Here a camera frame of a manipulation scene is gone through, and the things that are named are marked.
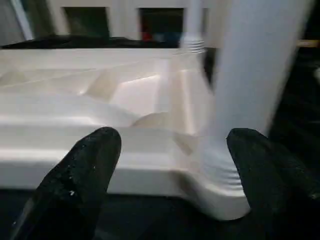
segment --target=white plastic pipe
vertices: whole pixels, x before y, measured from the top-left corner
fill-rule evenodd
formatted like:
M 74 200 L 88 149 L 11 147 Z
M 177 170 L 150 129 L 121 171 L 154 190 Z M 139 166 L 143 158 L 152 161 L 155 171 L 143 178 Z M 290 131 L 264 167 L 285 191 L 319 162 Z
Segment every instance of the white plastic pipe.
M 203 7 L 203 0 L 188 0 L 181 44 L 183 48 L 192 53 L 204 52 L 202 37 Z
M 215 201 L 219 218 L 248 207 L 227 148 L 232 128 L 268 134 L 312 0 L 233 0 L 219 53 L 212 118 L 201 138 L 201 172 L 212 195 L 237 199 L 237 211 Z

